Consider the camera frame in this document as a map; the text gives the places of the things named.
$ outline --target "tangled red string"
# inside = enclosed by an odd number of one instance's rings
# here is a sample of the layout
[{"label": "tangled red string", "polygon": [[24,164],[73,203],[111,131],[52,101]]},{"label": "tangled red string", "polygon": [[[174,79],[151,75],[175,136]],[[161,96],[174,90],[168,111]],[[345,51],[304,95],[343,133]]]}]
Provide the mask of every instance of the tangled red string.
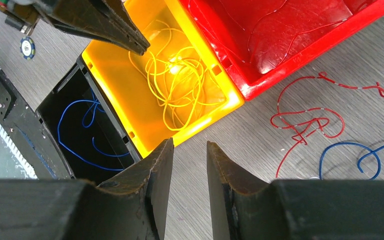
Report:
[{"label": "tangled red string", "polygon": [[[336,111],[332,110],[332,109],[329,109],[329,108],[324,108],[324,107],[313,107],[313,108],[310,108],[310,109],[307,109],[307,110],[303,110],[303,111],[290,111],[290,112],[281,112],[280,110],[280,102],[281,102],[281,98],[282,98],[282,95],[285,93],[286,89],[288,89],[290,86],[292,86],[293,84],[297,83],[298,81],[301,81],[301,80],[304,80],[304,79],[323,79],[323,80],[326,80],[332,84],[335,84],[341,88],[346,88],[346,89],[352,89],[352,90],[368,90],[368,89],[377,89],[379,91],[379,95],[384,98],[384,89],[380,86],[379,82],[376,82],[376,85],[374,86],[350,86],[350,85],[345,85],[345,84],[341,84],[341,83],[337,83],[336,81],[330,79],[327,77],[328,74],[324,71],[320,72],[318,74],[318,76],[303,76],[303,77],[300,77],[298,79],[295,79],[294,81],[292,81],[291,83],[289,83],[283,90],[282,92],[280,92],[280,95],[277,99],[277,113],[275,115],[273,115],[271,118],[270,118],[270,123],[273,127],[275,128],[278,128],[278,129],[293,129],[295,131],[295,135],[292,136],[292,139],[295,142],[295,144],[286,152],[285,156],[283,157],[282,161],[280,162],[279,166],[277,167],[277,171],[276,171],[276,178],[278,178],[279,176],[279,171],[281,170],[281,167],[283,165],[283,163],[285,162],[286,158],[288,157],[288,155],[292,152],[292,150],[298,145],[298,144],[304,144],[304,145],[307,145],[307,140],[306,138],[308,138],[309,136],[311,136],[312,134],[314,134],[317,130],[320,130],[320,132],[328,139],[334,139],[334,138],[337,138],[339,137],[343,132],[344,132],[344,129],[345,129],[345,122],[344,122],[344,119],[342,118],[341,115],[339,115]],[[308,121],[305,121],[305,122],[301,122],[301,123],[298,123],[298,124],[290,124],[289,122],[287,122],[283,116],[286,116],[286,115],[299,115],[299,114],[303,114],[303,113],[308,113],[308,112],[312,112],[312,111],[318,111],[318,110],[322,110],[322,111],[328,111],[330,113],[333,113],[334,115],[336,115],[341,124],[342,124],[342,127],[340,129],[340,131],[335,134],[335,135],[329,135],[329,134],[326,134],[325,131],[324,131],[324,128],[326,126],[329,125],[329,123],[331,122],[331,120],[328,118],[328,117],[315,117],[311,120],[308,120]],[[278,126],[276,125],[274,122],[273,122],[273,119],[274,118],[280,118],[281,121],[285,124],[285,126]],[[318,127],[316,129],[314,129],[313,131],[311,131],[310,133],[307,133],[307,131],[309,130],[309,128],[314,124],[314,123],[317,123]],[[302,131],[299,131],[297,130],[296,127],[298,126],[306,126],[304,128],[304,130]]]}]

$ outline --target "blue and white poker chip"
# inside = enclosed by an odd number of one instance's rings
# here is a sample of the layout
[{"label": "blue and white poker chip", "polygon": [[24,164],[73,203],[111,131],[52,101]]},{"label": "blue and white poker chip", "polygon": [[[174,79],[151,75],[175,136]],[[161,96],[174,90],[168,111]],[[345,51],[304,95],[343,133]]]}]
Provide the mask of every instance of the blue and white poker chip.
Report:
[{"label": "blue and white poker chip", "polygon": [[32,59],[36,54],[36,46],[33,39],[29,36],[25,36],[20,41],[20,52],[27,60]]}]

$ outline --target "yellow bin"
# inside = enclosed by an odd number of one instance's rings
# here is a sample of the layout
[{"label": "yellow bin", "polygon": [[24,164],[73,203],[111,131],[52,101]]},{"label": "yellow bin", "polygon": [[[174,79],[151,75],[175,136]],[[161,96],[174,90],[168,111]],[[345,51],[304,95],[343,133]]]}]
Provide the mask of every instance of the yellow bin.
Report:
[{"label": "yellow bin", "polygon": [[82,58],[144,158],[164,139],[178,146],[244,104],[244,99],[178,6],[128,0],[125,7],[151,44],[144,56],[93,40]]}]

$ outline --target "red bin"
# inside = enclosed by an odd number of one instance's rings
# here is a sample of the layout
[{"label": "red bin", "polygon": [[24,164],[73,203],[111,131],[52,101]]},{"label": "red bin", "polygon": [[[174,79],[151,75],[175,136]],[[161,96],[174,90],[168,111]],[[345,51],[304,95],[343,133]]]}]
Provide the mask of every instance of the red bin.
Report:
[{"label": "red bin", "polygon": [[384,0],[179,0],[251,100],[384,15]]}]

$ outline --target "gray floor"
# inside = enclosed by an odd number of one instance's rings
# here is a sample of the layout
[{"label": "gray floor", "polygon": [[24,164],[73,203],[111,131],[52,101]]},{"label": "gray floor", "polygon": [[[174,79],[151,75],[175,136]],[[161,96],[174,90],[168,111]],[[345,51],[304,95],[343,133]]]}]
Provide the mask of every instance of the gray floor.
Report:
[{"label": "gray floor", "polygon": [[[65,35],[41,22],[32,36],[37,55],[27,61],[19,53],[21,37],[4,24],[0,14],[0,66],[36,108],[89,41]],[[292,80],[320,71],[328,72],[340,83],[368,86],[380,82],[384,87],[384,17],[175,149],[166,239],[212,239],[207,140],[217,142],[232,159],[261,179],[274,179],[279,161],[294,144],[291,131],[276,129],[269,122],[276,112],[278,94]],[[348,90],[320,80],[308,80],[293,86],[281,106],[285,111],[330,108],[341,114],[346,123],[345,132],[339,138],[326,139],[318,132],[308,139],[307,146],[299,145],[286,160],[281,178],[317,176],[320,155],[332,143],[356,141],[372,147],[384,143],[384,99],[376,90]],[[317,112],[305,119],[321,115],[326,113]],[[290,122],[302,119],[288,118]],[[335,123],[326,132],[334,133],[340,127],[340,123],[332,119]],[[362,153],[356,147],[333,149],[325,158],[325,178],[371,177],[376,171],[373,159],[365,162],[366,174],[356,167],[357,156]],[[378,179],[384,180],[384,150],[379,156],[382,172]]]}]

